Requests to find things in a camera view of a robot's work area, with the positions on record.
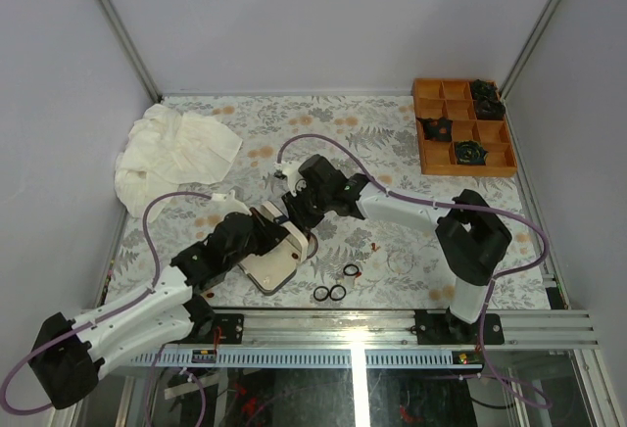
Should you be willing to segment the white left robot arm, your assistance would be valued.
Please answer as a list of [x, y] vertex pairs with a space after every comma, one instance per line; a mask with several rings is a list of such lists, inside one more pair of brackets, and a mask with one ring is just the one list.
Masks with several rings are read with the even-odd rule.
[[177, 254], [146, 288], [81, 316], [50, 316], [28, 365], [52, 406], [78, 403], [118, 366], [151, 348], [185, 339], [208, 341], [216, 325], [204, 291], [248, 256], [273, 251], [288, 234], [283, 220], [256, 209], [229, 213], [204, 240]]

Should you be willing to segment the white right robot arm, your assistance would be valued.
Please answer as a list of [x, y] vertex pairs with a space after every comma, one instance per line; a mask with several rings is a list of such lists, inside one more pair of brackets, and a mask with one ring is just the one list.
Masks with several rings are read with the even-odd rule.
[[444, 213], [440, 206], [421, 205], [409, 193], [380, 189], [363, 173], [348, 177], [321, 155], [301, 163], [278, 162], [276, 174], [287, 181], [282, 201], [288, 216], [303, 231], [317, 227], [329, 213], [434, 230], [456, 278], [446, 321], [448, 334], [463, 344], [480, 334], [488, 285], [511, 234], [495, 214], [484, 210], [487, 203], [478, 193], [463, 190], [454, 198], [455, 206]]

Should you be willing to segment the cream and navy jewelry box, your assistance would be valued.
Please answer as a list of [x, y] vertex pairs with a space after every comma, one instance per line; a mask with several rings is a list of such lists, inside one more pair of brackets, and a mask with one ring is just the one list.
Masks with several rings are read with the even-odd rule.
[[[250, 255], [238, 266], [264, 295], [271, 296], [296, 274], [297, 267], [307, 259], [310, 244], [308, 236], [273, 202], [262, 203], [260, 212], [264, 218], [280, 225], [287, 236], [265, 255]], [[297, 253], [299, 258], [293, 259], [292, 253]], [[268, 284], [263, 282], [265, 277], [270, 278]]]

